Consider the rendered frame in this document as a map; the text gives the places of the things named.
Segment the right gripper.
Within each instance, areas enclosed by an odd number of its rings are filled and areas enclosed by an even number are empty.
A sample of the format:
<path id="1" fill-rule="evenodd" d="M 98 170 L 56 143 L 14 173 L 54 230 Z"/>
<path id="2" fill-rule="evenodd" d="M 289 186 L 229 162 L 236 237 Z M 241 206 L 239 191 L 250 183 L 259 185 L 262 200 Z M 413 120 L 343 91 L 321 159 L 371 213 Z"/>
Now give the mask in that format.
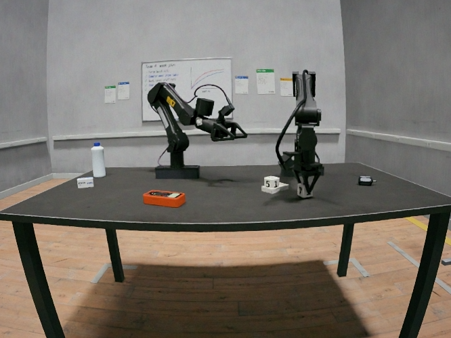
<path id="1" fill-rule="evenodd" d="M 207 133 L 211 134 L 212 141 L 228 141 L 234 140 L 238 138 L 247 138 L 247 133 L 240 127 L 240 125 L 236 122 L 225 121 L 224 116 L 221 114 L 221 111 L 225 108 L 224 106 L 221 110 L 218 111 L 219 116 L 217 120 L 208 119 L 205 122 L 204 128 Z M 217 121 L 216 123 L 213 122 Z M 213 128 L 213 131 L 212 131 Z M 231 131 L 228 131 L 228 128 L 231 128 Z M 236 129 L 239 129 L 244 135 L 236 136 Z M 211 132 L 212 131 L 212 132 Z M 228 135 L 230 138 L 227 138 Z M 223 138 L 226 137 L 226 138 Z"/>

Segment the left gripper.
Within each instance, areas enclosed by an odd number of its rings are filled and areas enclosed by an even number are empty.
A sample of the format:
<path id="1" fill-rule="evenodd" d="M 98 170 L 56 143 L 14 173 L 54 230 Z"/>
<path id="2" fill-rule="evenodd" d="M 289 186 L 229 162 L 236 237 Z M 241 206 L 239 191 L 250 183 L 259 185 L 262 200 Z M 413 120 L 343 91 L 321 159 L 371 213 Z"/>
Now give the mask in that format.
<path id="1" fill-rule="evenodd" d="M 321 175 L 321 171 L 319 171 L 319 169 L 322 168 L 322 163 L 315 162 L 315 151 L 316 147 L 313 150 L 304 150 L 298 146 L 298 152 L 282 152 L 282 160 L 284 163 L 294 156 L 294 169 L 292 169 L 292 171 L 298 181 L 298 184 L 301 183 L 299 177 L 299 173 L 301 173 L 307 193 L 312 192 L 315 183 Z M 308 177 L 310 176 L 314 176 L 314 178 L 309 188 Z"/>

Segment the white number cube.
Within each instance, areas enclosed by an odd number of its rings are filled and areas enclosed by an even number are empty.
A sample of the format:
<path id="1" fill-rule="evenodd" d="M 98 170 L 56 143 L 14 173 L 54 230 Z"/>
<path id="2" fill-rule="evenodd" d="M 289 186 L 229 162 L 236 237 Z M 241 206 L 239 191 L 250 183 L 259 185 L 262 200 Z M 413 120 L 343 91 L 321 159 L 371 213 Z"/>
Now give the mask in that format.
<path id="1" fill-rule="evenodd" d="M 264 178 L 264 187 L 266 188 L 277 188 L 279 187 L 279 177 L 265 177 Z"/>
<path id="2" fill-rule="evenodd" d="M 307 190 L 305 188 L 305 184 L 304 183 L 298 184 L 298 193 L 297 194 L 299 196 L 301 196 L 303 198 L 311 197 L 311 196 L 313 196 L 313 192 L 314 192 L 314 188 L 313 188 L 312 192 L 307 193 Z"/>

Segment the white bottle with blue cap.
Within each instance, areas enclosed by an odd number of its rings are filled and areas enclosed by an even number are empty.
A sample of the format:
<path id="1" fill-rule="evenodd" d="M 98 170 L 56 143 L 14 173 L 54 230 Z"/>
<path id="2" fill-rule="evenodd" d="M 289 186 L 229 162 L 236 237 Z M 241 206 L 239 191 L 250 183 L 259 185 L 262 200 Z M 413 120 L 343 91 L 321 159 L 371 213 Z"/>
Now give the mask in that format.
<path id="1" fill-rule="evenodd" d="M 94 143 L 94 147 L 91 149 L 93 176 L 96 178 L 105 177 L 105 163 L 104 163 L 104 148 L 100 146 L 100 143 Z"/>

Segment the small white cardboard box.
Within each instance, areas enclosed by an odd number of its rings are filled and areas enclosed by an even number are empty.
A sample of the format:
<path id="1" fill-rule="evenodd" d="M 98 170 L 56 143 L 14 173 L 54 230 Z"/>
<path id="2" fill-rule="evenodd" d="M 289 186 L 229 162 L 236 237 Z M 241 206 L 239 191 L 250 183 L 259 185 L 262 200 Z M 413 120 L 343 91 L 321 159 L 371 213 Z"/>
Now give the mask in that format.
<path id="1" fill-rule="evenodd" d="M 93 187 L 93 177 L 84 177 L 77 179 L 78 188 Z"/>

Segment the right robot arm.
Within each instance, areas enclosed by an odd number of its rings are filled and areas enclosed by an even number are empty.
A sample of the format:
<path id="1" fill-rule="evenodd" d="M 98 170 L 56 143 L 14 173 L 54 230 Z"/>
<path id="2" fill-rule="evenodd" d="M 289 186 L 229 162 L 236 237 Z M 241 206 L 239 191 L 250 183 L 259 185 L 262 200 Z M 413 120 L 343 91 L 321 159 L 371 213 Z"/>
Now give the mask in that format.
<path id="1" fill-rule="evenodd" d="M 175 90 L 176 84 L 168 84 Z M 177 124 L 170 106 L 182 125 L 195 125 L 195 128 L 205 131 L 204 125 L 213 113 L 215 101 L 197 98 L 196 107 L 192 108 L 170 86 L 158 82 L 147 95 L 148 102 L 155 108 L 165 127 L 169 143 L 167 152 L 170 152 L 171 161 L 171 165 L 159 165 L 155 170 L 198 170 L 200 165 L 184 164 L 184 151 L 189 146 L 189 139 L 186 132 L 183 132 Z"/>

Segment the orange digital multimeter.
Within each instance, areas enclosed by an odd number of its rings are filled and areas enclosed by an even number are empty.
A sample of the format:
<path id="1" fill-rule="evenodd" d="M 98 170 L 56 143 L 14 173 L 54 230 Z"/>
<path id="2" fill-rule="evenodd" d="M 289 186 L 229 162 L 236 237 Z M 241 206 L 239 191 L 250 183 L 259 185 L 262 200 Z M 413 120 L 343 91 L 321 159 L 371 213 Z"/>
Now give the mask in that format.
<path id="1" fill-rule="evenodd" d="M 156 193 L 163 192 L 163 193 Z M 178 208 L 186 202 L 185 194 L 152 190 L 143 195 L 144 204 Z"/>

